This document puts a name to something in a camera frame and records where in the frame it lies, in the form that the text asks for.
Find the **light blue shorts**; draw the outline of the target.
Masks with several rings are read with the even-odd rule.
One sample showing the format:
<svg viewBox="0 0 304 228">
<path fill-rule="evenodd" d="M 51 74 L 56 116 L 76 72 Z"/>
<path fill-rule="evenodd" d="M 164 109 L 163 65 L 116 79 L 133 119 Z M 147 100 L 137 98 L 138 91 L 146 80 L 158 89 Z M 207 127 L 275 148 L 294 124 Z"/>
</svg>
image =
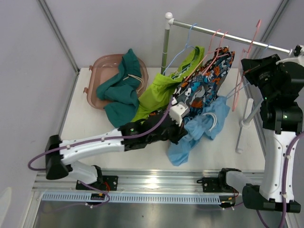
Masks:
<svg viewBox="0 0 304 228">
<path fill-rule="evenodd" d="M 177 144 L 171 143 L 167 152 L 169 161 L 174 166 L 180 166 L 188 161 L 190 151 L 200 142 L 203 136 L 214 140 L 222 131 L 230 107 L 227 98 L 219 96 L 204 107 L 201 114 L 193 118 L 185 118 L 187 135 L 183 136 Z"/>
</svg>

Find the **pink hanger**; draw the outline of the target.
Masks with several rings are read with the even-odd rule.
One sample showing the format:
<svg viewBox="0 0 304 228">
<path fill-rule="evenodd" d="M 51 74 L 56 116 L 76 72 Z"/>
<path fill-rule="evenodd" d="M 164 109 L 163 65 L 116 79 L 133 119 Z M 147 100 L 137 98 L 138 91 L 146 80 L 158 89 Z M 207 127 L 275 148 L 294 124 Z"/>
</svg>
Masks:
<svg viewBox="0 0 304 228">
<path fill-rule="evenodd" d="M 220 40 L 220 43 L 219 43 L 219 45 L 218 45 L 218 48 L 216 48 L 215 50 L 212 51 L 212 54 L 214 55 L 214 52 L 216 52 L 216 55 L 213 56 L 213 59 L 212 59 L 212 62 L 211 62 L 211 63 L 213 63 L 213 62 L 219 57 L 219 49 L 220 49 L 220 47 L 221 47 L 221 44 L 222 44 L 222 42 L 223 42 L 224 37 L 225 37 L 228 33 L 229 33 L 229 32 L 226 31 L 226 32 L 222 35 L 221 40 Z"/>
<path fill-rule="evenodd" d="M 261 22 L 262 22 L 262 20 L 259 19 L 259 21 L 256 24 L 256 30 L 255 30 L 255 33 L 254 33 L 254 36 L 253 36 L 252 40 L 250 41 L 249 47 L 247 49 L 245 49 L 245 48 L 242 49 L 242 53 L 241 53 L 241 56 L 239 58 L 239 62 L 238 62 L 239 70 L 238 70 L 238 73 L 237 73 L 237 79 L 236 79 L 236 84 L 235 84 L 234 93 L 233 93 L 233 104 L 232 104 L 232 111 L 233 112 L 235 111 L 235 109 L 237 107 L 238 99 L 239 99 L 239 91 L 240 91 L 241 86 L 243 84 L 243 74 L 240 72 L 241 59 L 244 57 L 245 54 L 247 55 L 247 57 L 249 56 L 249 54 L 251 52 L 251 49 L 252 49 L 252 46 L 253 46 L 253 42 L 255 41 L 256 36 L 259 33 Z"/>
<path fill-rule="evenodd" d="M 185 78 L 186 81 L 188 81 L 188 79 L 195 73 L 195 71 L 197 70 L 197 68 L 199 68 L 199 67 L 203 64 L 203 62 L 204 62 L 204 60 L 207 58 L 207 56 L 208 56 L 209 54 L 212 53 L 211 48 L 212 48 L 213 39 L 214 39 L 214 37 L 215 37 L 220 31 L 221 31 L 221 30 L 218 29 L 218 30 L 216 30 L 216 32 L 212 35 L 212 38 L 211 38 L 211 40 L 210 40 L 209 48 L 208 48 L 207 53 L 204 55 L 203 59 L 195 66 L 195 68 L 191 71 L 191 73 Z"/>
</svg>

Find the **orange blue patterned shorts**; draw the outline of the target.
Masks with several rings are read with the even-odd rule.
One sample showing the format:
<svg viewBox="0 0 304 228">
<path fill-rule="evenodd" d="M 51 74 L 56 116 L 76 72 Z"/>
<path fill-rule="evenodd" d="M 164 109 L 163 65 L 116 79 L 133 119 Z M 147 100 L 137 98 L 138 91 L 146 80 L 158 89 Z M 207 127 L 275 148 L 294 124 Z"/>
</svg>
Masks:
<svg viewBox="0 0 304 228">
<path fill-rule="evenodd" d="M 230 51 L 228 46 L 220 47 L 219 57 L 213 63 L 212 59 L 208 60 L 188 81 L 183 79 L 175 88 L 172 96 L 190 108 L 190 116 L 202 113 L 203 108 L 218 97 L 218 90 L 230 71 L 234 57 L 235 52 Z M 154 111 L 149 116 L 156 115 L 164 109 Z"/>
</svg>

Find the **teal green shorts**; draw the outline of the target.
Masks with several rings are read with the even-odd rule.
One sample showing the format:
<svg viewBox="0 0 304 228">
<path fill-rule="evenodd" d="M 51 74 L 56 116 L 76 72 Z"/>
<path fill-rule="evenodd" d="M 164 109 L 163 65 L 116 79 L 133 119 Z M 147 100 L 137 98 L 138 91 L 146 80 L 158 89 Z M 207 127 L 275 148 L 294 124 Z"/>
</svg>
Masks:
<svg viewBox="0 0 304 228">
<path fill-rule="evenodd" d="M 141 80 L 139 60 L 129 49 L 122 57 L 118 73 L 97 87 L 97 98 L 110 101 L 104 110 L 115 128 L 131 122 L 135 117 L 139 108 L 137 88 Z"/>
</svg>

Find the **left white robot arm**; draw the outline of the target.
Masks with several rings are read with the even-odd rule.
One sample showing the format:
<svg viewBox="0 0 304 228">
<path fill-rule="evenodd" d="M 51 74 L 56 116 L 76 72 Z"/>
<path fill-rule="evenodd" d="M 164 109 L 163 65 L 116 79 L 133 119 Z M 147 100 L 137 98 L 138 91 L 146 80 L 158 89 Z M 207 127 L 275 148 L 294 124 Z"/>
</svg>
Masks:
<svg viewBox="0 0 304 228">
<path fill-rule="evenodd" d="M 80 140 L 61 140 L 50 136 L 46 145 L 46 179 L 59 180 L 70 177 L 98 190 L 103 185 L 101 168 L 86 165 L 80 160 L 110 152 L 126 152 L 145 148 L 158 141 L 177 144 L 188 132 L 184 124 L 178 124 L 169 116 L 159 125 L 161 116 L 150 116 L 127 123 L 108 133 Z"/>
</svg>

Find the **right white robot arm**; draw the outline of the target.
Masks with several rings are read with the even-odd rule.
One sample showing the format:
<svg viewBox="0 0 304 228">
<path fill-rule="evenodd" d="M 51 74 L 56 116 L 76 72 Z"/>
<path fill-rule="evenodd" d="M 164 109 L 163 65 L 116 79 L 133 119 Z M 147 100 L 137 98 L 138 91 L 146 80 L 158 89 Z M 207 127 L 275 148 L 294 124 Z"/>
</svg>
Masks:
<svg viewBox="0 0 304 228">
<path fill-rule="evenodd" d="M 264 175 L 257 185 L 240 170 L 223 168 L 217 187 L 224 192 L 231 188 L 241 192 L 248 209 L 299 213 L 301 205 L 294 199 L 292 178 L 296 145 L 304 135 L 304 115 L 296 102 L 304 86 L 304 56 L 243 59 L 241 65 L 244 77 L 259 88 L 263 98 Z"/>
</svg>

